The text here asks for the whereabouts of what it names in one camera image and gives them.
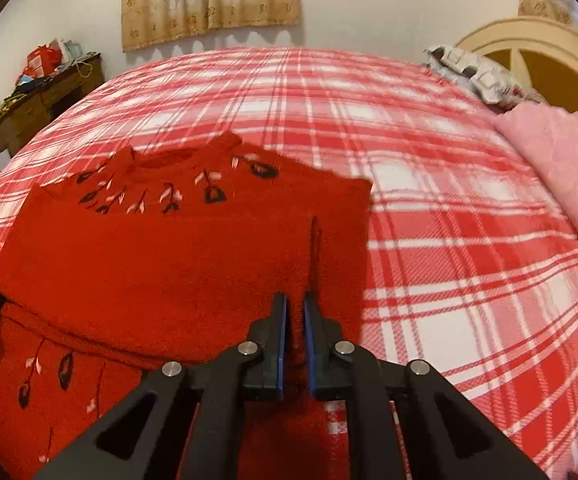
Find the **cream wooden headboard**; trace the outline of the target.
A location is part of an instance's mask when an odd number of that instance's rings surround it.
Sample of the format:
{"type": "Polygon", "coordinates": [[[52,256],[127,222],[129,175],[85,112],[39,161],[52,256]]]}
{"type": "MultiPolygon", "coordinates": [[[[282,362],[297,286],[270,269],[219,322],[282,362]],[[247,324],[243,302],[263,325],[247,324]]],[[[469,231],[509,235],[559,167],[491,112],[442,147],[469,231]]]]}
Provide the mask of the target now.
{"type": "Polygon", "coordinates": [[[578,110],[578,33],[568,26],[536,16],[506,18],[470,32],[457,47],[502,64],[547,103],[578,110]]]}

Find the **pink folded blanket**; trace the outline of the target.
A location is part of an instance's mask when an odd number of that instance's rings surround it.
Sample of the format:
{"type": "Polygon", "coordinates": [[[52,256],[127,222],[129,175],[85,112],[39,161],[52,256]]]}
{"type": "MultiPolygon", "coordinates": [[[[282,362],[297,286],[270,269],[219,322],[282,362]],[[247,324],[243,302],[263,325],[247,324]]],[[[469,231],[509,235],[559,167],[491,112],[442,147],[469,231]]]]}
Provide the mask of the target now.
{"type": "Polygon", "coordinates": [[[534,168],[578,234],[578,112],[524,102],[497,116],[494,126],[534,168]]]}

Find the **red knitted embroidered sweater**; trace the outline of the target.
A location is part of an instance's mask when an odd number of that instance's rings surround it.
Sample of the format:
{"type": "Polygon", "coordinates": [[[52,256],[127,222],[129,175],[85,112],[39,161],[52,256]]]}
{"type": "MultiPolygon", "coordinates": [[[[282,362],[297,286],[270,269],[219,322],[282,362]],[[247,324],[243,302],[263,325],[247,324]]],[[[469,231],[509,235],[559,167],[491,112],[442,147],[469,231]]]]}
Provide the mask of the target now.
{"type": "Polygon", "coordinates": [[[357,336],[371,184],[226,132],[193,148],[123,148],[36,185],[0,251],[0,463],[28,479],[147,370],[242,341],[313,292],[357,336]]]}

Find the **grey patterned pillow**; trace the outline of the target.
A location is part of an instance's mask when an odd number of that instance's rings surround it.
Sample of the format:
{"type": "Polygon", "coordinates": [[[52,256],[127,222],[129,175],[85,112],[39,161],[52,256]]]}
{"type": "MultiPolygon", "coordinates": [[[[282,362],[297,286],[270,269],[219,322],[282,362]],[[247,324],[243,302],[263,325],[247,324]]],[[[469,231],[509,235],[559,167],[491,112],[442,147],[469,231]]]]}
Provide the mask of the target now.
{"type": "Polygon", "coordinates": [[[510,70],[486,56],[446,44],[424,53],[428,67],[438,76],[458,84],[489,107],[512,110],[523,102],[546,102],[535,89],[523,87],[510,70]]]}

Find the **red white plaid bedspread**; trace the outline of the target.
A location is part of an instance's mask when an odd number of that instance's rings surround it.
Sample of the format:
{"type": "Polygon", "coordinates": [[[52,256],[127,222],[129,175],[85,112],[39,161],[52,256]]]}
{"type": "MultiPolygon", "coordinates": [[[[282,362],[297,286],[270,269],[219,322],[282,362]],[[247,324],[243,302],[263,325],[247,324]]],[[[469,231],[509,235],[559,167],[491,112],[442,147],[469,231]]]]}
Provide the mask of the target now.
{"type": "MultiPolygon", "coordinates": [[[[0,175],[0,251],[28,193],[123,148],[231,132],[371,184],[357,336],[429,361],[550,478],[578,471],[578,234],[496,115],[424,67],[345,52],[232,49],[135,68],[42,130],[0,175]]],[[[246,410],[238,475],[344,479],[339,403],[306,390],[292,333],[281,403],[246,410]]]]}

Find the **dark brown wooden desk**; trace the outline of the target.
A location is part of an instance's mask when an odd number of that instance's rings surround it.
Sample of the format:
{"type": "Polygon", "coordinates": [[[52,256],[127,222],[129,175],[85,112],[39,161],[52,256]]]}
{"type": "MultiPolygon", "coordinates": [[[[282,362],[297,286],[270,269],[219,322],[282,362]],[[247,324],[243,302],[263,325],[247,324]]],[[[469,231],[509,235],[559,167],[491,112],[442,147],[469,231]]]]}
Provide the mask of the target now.
{"type": "Polygon", "coordinates": [[[0,112],[0,152],[11,156],[75,103],[104,83],[99,52],[88,52],[70,66],[16,91],[0,112]]]}

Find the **red gift bag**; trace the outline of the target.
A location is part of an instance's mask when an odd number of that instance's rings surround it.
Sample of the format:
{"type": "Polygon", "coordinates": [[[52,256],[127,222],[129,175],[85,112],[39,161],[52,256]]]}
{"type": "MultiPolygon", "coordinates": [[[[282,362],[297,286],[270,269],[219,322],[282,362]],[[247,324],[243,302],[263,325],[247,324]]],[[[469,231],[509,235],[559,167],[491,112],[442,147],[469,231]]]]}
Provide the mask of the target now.
{"type": "Polygon", "coordinates": [[[62,63],[62,52],[48,46],[38,46],[27,55],[27,68],[34,78],[51,75],[62,63]]]}

